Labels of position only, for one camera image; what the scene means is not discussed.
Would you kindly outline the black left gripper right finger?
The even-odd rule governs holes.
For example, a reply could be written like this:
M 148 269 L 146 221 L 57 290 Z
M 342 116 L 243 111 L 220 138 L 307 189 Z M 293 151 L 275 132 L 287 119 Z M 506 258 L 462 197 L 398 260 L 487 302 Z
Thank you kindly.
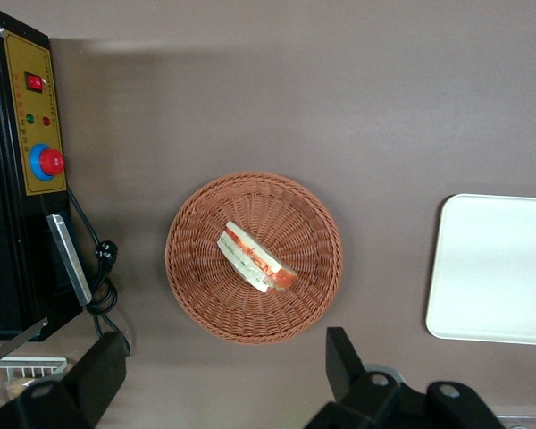
M 365 367 L 346 331 L 326 331 L 325 370 L 334 400 L 308 428 L 502 428 L 476 391 L 456 382 L 420 393 L 390 369 Z

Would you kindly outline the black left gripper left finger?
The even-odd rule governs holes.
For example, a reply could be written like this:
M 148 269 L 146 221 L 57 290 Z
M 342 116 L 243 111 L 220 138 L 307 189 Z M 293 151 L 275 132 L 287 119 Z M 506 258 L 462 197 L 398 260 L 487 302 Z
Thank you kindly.
M 106 332 L 71 371 L 33 382 L 0 407 L 0 428 L 94 428 L 125 378 L 125 337 Z

